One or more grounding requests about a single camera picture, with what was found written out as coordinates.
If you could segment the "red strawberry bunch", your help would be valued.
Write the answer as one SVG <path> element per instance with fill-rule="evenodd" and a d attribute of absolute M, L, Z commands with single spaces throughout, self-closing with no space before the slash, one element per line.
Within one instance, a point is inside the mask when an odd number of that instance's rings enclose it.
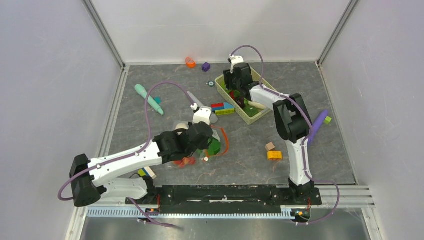
<path fill-rule="evenodd" d="M 184 168 L 185 166 L 192 166 L 196 163 L 196 158 L 191 157 L 184 157 L 182 160 L 177 160 L 172 162 L 174 165 L 178 166 L 179 168 Z"/>

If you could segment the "white eggplant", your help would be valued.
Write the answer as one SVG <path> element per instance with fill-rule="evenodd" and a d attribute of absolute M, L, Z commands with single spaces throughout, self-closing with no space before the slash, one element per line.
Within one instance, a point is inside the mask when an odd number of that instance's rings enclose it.
<path fill-rule="evenodd" d="M 249 106 L 254 107 L 254 108 L 256 108 L 256 109 L 258 109 L 260 111 L 268 110 L 269 109 L 267 106 L 265 106 L 265 105 L 263 105 L 261 103 L 258 103 L 258 102 L 248 101 L 247 103 L 248 103 Z"/>

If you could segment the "clear zip bag orange zipper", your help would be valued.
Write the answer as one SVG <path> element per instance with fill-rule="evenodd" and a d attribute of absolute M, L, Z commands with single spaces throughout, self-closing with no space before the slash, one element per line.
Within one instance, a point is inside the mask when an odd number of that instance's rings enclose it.
<path fill-rule="evenodd" d="M 229 152 L 230 142 L 225 129 L 216 125 L 212 125 L 211 128 L 212 137 L 208 140 L 207 149 L 196 150 L 192 155 L 189 156 L 195 157 L 196 163 L 208 162 L 210 159 L 221 157 Z"/>

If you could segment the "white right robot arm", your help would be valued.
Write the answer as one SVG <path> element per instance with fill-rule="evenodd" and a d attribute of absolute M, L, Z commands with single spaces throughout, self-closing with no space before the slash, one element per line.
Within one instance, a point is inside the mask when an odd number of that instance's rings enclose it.
<path fill-rule="evenodd" d="M 277 92 L 252 76 L 248 63 L 238 63 L 223 72 L 228 90 L 238 91 L 251 102 L 259 103 L 274 113 L 279 136 L 285 141 L 289 155 L 289 199 L 302 204 L 315 188 L 309 170 L 308 143 L 312 123 L 303 97 Z"/>

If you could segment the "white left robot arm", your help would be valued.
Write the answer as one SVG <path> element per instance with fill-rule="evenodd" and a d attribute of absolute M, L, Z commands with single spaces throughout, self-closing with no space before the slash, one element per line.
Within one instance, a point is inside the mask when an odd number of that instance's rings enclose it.
<path fill-rule="evenodd" d="M 197 150 L 206 150 L 213 137 L 205 122 L 191 124 L 188 129 L 165 131 L 147 143 L 110 156 L 91 158 L 77 155 L 69 171 L 75 207 L 86 207 L 105 198 L 132 198 L 153 203 L 157 190 L 147 177 L 121 179 L 124 174 L 145 167 L 181 161 Z"/>

